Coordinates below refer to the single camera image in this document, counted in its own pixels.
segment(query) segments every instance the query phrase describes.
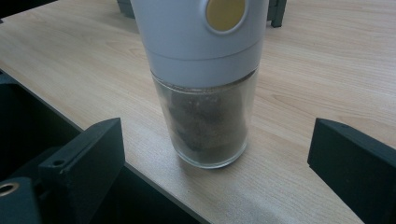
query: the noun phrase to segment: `wooden table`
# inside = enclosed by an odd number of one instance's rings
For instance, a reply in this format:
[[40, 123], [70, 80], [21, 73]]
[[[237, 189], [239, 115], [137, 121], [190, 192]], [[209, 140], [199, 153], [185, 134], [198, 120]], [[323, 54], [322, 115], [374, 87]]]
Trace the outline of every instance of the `wooden table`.
[[396, 3], [289, 0], [265, 35], [249, 146], [194, 168], [173, 150], [134, 20], [60, 0], [0, 24], [0, 68], [86, 129], [121, 117], [130, 169], [201, 221], [360, 223], [308, 167], [315, 118], [396, 147]]

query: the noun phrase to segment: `pepper grinder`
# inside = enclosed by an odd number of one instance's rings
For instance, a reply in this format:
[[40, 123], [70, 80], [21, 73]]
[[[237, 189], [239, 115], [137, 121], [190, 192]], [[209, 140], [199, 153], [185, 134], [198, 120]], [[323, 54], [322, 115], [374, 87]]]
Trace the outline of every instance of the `pepper grinder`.
[[131, 0], [172, 144], [219, 168], [245, 150], [268, 0]]

